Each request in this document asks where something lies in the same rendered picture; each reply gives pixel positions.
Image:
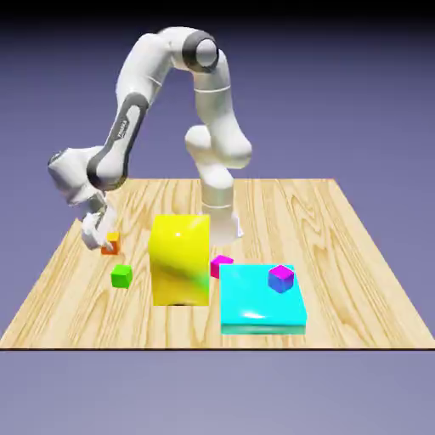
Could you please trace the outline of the large yellow box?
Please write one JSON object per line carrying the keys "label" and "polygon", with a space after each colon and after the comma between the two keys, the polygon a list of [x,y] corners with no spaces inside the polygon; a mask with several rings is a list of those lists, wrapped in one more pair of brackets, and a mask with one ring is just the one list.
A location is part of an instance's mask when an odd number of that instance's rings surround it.
{"label": "large yellow box", "polygon": [[210,218],[157,215],[148,242],[156,306],[209,304]]}

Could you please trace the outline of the small green cube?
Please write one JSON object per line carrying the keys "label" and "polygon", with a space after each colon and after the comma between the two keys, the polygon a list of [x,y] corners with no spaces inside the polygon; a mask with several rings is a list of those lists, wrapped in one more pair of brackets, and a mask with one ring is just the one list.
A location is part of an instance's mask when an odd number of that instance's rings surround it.
{"label": "small green cube", "polygon": [[133,280],[133,270],[130,265],[117,264],[110,273],[111,284],[118,289],[128,289]]}

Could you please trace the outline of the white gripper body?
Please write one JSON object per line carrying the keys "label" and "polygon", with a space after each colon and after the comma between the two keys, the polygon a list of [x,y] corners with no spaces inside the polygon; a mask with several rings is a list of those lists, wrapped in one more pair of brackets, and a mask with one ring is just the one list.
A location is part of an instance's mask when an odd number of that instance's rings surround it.
{"label": "white gripper body", "polygon": [[116,211],[108,205],[95,213],[88,213],[82,220],[82,241],[88,249],[101,248],[106,235],[116,222]]}

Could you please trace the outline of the small orange cube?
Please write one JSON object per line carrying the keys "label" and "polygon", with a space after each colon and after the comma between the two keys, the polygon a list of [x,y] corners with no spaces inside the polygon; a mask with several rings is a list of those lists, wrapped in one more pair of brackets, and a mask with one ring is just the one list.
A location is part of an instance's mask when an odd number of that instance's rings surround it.
{"label": "small orange cube", "polygon": [[120,251],[120,246],[121,246],[121,236],[119,232],[109,232],[106,235],[106,239],[112,243],[113,247],[114,247],[114,251],[113,252],[102,252],[101,253],[103,255],[117,255]]}

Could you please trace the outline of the small blue cube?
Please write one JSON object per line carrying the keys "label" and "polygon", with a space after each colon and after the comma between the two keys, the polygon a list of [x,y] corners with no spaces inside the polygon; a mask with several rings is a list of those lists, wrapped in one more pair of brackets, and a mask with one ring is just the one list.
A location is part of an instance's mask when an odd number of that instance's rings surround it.
{"label": "small blue cube", "polygon": [[277,265],[268,271],[268,286],[278,293],[284,293],[294,284],[295,274],[291,268]]}

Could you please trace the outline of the large cyan box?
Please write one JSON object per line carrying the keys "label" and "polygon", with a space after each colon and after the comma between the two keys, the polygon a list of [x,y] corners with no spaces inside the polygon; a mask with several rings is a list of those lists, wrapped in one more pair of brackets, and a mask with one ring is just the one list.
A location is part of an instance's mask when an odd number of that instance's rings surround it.
{"label": "large cyan box", "polygon": [[[290,290],[268,286],[268,271],[284,265],[294,271]],[[223,264],[220,266],[221,333],[292,334],[306,332],[307,310],[295,268],[290,264]]]}

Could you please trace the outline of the small magenta cube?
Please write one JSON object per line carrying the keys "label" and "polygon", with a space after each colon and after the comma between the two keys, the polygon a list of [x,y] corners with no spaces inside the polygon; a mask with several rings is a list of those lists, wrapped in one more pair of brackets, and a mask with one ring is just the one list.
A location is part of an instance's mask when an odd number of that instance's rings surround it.
{"label": "small magenta cube", "polygon": [[232,264],[234,259],[232,257],[227,257],[224,255],[218,255],[214,257],[210,262],[210,275],[213,278],[219,279],[220,277],[220,266],[222,264]]}

